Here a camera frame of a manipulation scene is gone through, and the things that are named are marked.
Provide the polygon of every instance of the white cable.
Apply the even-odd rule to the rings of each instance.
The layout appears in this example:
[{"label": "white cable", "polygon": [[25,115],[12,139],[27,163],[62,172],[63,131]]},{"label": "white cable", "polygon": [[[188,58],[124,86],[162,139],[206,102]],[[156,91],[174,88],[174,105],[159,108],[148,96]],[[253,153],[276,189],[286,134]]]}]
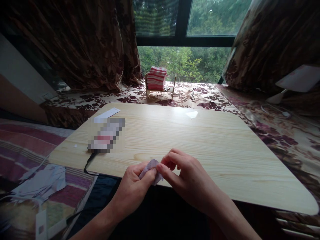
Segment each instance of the white cable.
[{"label": "white cable", "polygon": [[290,116],[288,116],[288,117],[279,117],[279,116],[273,115],[273,114],[269,113],[267,110],[265,110],[265,109],[263,108],[264,105],[270,105],[271,107],[273,107],[273,108],[275,108],[275,109],[277,109],[277,108],[274,107],[274,106],[272,106],[271,104],[263,104],[263,105],[261,105],[261,110],[264,111],[265,113],[269,114],[270,116],[273,116],[273,117],[276,117],[276,118],[280,118],[280,119],[288,119],[288,118],[290,117]]},{"label": "white cable", "polygon": [[44,164],[44,162],[47,160],[47,158],[50,156],[50,153],[44,158],[44,160],[42,161],[42,163],[37,167],[37,169],[32,173],[30,174],[26,179],[19,179],[21,180],[22,182],[20,184],[22,184],[23,182],[27,181],[36,171],[38,171],[38,169]]},{"label": "white cable", "polygon": [[18,196],[18,195],[8,195],[8,196],[5,196],[5,197],[1,198],[0,201],[1,201],[2,199],[9,198],[9,197],[11,197],[11,198],[18,198],[18,199],[25,199],[25,200],[37,201],[38,206],[39,206],[39,211],[38,211],[38,212],[41,212],[41,211],[42,211],[42,206],[41,206],[42,203],[41,203],[41,201],[40,201],[39,199],[37,199],[37,198],[21,197],[21,196]]},{"label": "white cable", "polygon": [[305,121],[306,123],[309,123],[309,124],[311,124],[311,125],[313,125],[313,126],[315,126],[315,127],[317,127],[317,128],[320,128],[320,126],[319,126],[319,125],[314,124],[314,123],[312,123],[312,122],[310,122],[310,121],[308,121],[308,120],[306,120],[306,119],[303,119],[303,118],[302,118],[302,117],[300,117],[299,115],[297,115],[297,114],[295,114],[295,113],[293,113],[293,112],[289,111],[288,109],[286,109],[286,108],[284,108],[284,107],[280,107],[280,106],[275,107],[274,105],[271,105],[270,103],[266,103],[266,104],[261,105],[261,109],[262,109],[262,111],[264,111],[265,113],[267,113],[267,114],[269,114],[269,115],[271,115],[271,116],[273,116],[273,117],[280,118],[280,119],[288,119],[288,118],[290,118],[290,116],[288,116],[288,117],[279,117],[279,116],[275,116],[275,115],[273,115],[273,114],[271,114],[271,113],[267,112],[267,111],[263,108],[263,106],[264,106],[264,105],[268,105],[268,106],[270,106],[270,107],[272,107],[272,108],[274,108],[274,109],[278,110],[278,111],[279,111],[279,112],[281,112],[281,113],[282,113],[282,111],[281,111],[280,109],[283,109],[283,110],[285,110],[286,112],[290,113],[292,116],[295,116],[295,117],[299,118],[300,120]]}]

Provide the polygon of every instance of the curtain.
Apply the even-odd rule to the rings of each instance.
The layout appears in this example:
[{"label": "curtain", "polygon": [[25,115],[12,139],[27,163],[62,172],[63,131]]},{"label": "curtain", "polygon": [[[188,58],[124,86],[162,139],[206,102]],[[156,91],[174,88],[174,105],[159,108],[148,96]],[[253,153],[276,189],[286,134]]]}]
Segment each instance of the curtain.
[{"label": "curtain", "polygon": [[253,0],[222,77],[242,91],[270,95],[275,82],[320,58],[320,1]]},{"label": "curtain", "polygon": [[132,0],[11,0],[2,10],[70,88],[141,84]]}]

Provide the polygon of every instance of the left hand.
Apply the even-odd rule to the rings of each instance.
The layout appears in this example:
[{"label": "left hand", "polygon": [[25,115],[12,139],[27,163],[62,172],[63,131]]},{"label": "left hand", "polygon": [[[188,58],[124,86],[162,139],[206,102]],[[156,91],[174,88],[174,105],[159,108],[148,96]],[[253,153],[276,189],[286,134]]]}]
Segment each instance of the left hand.
[{"label": "left hand", "polygon": [[113,220],[119,223],[133,213],[142,203],[157,174],[157,169],[149,170],[140,180],[139,175],[149,162],[129,166],[120,182],[117,192],[107,205]]}]

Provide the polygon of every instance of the light wood tabletop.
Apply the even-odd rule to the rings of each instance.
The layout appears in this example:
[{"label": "light wood tabletop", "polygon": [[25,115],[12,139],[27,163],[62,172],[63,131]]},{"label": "light wood tabletop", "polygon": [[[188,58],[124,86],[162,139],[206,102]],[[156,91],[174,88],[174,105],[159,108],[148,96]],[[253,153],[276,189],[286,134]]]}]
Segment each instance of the light wood tabletop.
[{"label": "light wood tabletop", "polygon": [[[108,103],[111,118],[125,118],[123,149],[100,153],[89,171],[122,177],[129,165],[162,157],[178,148],[197,158],[213,181],[234,200],[305,214],[317,214],[311,193],[236,115],[213,110]],[[50,155],[51,163],[83,169],[90,153],[86,121]],[[169,186],[166,181],[159,185]]]}]

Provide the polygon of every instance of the black cable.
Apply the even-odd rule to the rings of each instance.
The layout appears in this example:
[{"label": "black cable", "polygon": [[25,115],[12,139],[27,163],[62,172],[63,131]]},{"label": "black cable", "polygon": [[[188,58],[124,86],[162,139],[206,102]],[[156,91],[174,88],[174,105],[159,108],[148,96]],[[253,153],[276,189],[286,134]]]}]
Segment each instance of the black cable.
[{"label": "black cable", "polygon": [[75,214],[73,214],[71,217],[68,217],[66,222],[67,222],[67,225],[70,225],[70,223],[72,222],[72,220],[74,220],[80,213],[84,212],[84,211],[89,211],[89,210],[94,210],[94,209],[102,209],[104,207],[92,207],[92,208],[86,208],[86,209],[83,209],[81,210],[80,212],[77,212]]},{"label": "black cable", "polygon": [[82,213],[84,211],[90,211],[90,210],[94,210],[94,209],[103,209],[105,206],[107,206],[109,204],[109,202],[111,201],[111,199],[113,198],[113,196],[116,193],[116,191],[118,190],[120,182],[121,182],[121,178],[117,178],[117,182],[112,187],[111,192],[109,193],[109,196],[107,197],[106,202],[104,203],[103,206],[101,206],[101,207],[90,207],[90,208],[86,208],[86,209],[81,210],[80,212],[75,213],[74,215],[72,215],[69,218],[67,218],[67,220],[66,220],[67,225],[69,225],[72,222],[73,219],[75,219],[80,213]]},{"label": "black cable", "polygon": [[89,174],[89,175],[91,175],[91,176],[109,177],[109,178],[118,180],[118,179],[119,179],[118,177],[112,177],[112,176],[105,175],[105,174],[103,174],[103,175],[102,175],[102,174],[93,174],[93,173],[89,173],[89,172],[87,171],[87,167],[88,167],[89,163],[94,159],[94,157],[95,157],[97,154],[98,154],[98,151],[97,151],[97,149],[95,149],[95,151],[94,151],[93,153],[91,153],[91,155],[90,155],[90,157],[89,157],[89,159],[88,159],[88,161],[87,161],[87,163],[86,163],[86,166],[85,166],[84,169],[83,169],[83,172],[86,173],[86,174]]},{"label": "black cable", "polygon": [[88,161],[87,161],[87,163],[86,163],[86,166],[85,166],[84,169],[83,169],[84,173],[89,174],[89,175],[91,175],[91,176],[99,176],[99,174],[92,174],[92,173],[89,173],[89,172],[87,171],[87,166],[88,166],[88,164],[94,159],[94,157],[95,157],[97,154],[98,154],[97,151],[94,151],[93,153],[91,153],[91,155],[90,155],[90,157],[89,157],[89,159],[88,159]]}]

